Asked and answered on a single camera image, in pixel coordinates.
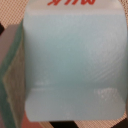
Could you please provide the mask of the grey green gripper finger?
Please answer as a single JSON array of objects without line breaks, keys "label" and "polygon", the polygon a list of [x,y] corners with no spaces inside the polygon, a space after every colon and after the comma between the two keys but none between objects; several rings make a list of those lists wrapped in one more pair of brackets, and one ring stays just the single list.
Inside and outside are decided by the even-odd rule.
[{"label": "grey green gripper finger", "polygon": [[10,25],[0,36],[0,114],[5,128],[21,128],[25,105],[22,24]]}]

